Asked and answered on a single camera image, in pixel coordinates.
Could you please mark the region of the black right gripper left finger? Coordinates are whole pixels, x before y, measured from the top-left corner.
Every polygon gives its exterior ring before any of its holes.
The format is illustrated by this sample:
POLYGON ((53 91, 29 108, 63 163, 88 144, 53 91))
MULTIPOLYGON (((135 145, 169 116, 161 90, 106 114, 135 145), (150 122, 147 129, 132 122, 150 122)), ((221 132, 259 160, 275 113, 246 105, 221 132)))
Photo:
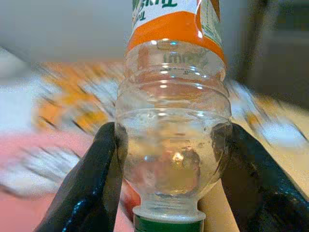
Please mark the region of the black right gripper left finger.
POLYGON ((67 174, 34 232, 113 232, 122 179, 110 122, 67 174))

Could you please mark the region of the yellow cartoon egg blanket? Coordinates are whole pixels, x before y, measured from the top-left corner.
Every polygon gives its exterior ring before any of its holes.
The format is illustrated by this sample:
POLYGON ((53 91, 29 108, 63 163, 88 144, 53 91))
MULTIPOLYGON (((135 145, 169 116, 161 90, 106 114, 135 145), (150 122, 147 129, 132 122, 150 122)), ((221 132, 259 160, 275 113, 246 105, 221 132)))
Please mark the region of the yellow cartoon egg blanket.
MULTIPOLYGON (((29 65, 0 48, 0 135, 77 132, 112 121, 122 64, 29 65)), ((232 119, 258 140, 309 202, 309 112, 228 84, 232 119)), ((240 232, 222 181, 199 202, 205 232, 240 232)))

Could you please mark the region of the clear plastic bottle orange label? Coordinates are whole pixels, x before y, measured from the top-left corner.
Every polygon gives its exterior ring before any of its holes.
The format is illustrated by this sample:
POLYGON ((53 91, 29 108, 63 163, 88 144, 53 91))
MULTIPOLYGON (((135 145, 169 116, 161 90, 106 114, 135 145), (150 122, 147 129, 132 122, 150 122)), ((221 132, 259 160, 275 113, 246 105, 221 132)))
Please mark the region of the clear plastic bottle orange label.
POLYGON ((219 0, 132 0, 115 131, 139 194, 134 232, 202 232, 198 201, 229 157, 219 0))

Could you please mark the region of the pink pillow with cartoon print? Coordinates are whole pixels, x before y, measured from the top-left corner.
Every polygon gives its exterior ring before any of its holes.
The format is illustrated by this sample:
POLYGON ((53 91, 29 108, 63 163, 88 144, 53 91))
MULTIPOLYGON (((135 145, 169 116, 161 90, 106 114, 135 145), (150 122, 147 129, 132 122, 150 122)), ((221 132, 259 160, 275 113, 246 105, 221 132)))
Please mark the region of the pink pillow with cartoon print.
POLYGON ((92 141, 77 132, 0 135, 0 232, 33 232, 92 141))

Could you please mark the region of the dark cabinet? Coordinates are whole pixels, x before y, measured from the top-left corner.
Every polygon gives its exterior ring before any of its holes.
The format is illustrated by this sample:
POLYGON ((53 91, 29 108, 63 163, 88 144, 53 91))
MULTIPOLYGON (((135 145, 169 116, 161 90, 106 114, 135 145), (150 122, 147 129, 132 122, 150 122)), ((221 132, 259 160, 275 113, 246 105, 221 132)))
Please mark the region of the dark cabinet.
POLYGON ((309 110, 309 0, 228 0, 229 78, 309 110))

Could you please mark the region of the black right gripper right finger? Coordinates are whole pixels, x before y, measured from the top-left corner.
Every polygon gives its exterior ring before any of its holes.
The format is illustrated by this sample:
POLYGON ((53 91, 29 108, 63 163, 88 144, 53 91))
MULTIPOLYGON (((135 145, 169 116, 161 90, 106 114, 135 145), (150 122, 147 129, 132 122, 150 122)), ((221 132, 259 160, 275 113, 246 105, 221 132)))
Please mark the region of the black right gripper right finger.
POLYGON ((222 185, 240 232, 309 232, 309 202, 258 140, 224 123, 211 140, 227 152, 222 185))

